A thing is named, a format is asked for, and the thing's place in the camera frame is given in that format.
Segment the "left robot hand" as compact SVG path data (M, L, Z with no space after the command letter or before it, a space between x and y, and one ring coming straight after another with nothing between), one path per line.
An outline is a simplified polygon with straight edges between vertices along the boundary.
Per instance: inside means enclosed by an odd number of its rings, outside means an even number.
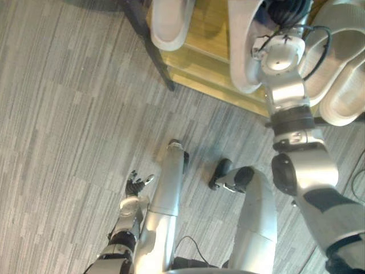
M131 173L129 174L129 177L127 179L127 183L125 186L126 197L138 196L139 193L145 188L145 186L147 186L149 183L151 183L155 179L154 174L150 174L144 180L142 180L141 178L136 179L136 177L137 177L136 170L132 170Z

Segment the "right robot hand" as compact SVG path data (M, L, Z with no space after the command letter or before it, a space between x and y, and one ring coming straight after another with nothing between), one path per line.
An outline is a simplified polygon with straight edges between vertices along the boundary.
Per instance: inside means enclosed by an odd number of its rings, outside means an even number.
M310 0L264 1L265 9L271 20L281 29L292 27L310 12Z

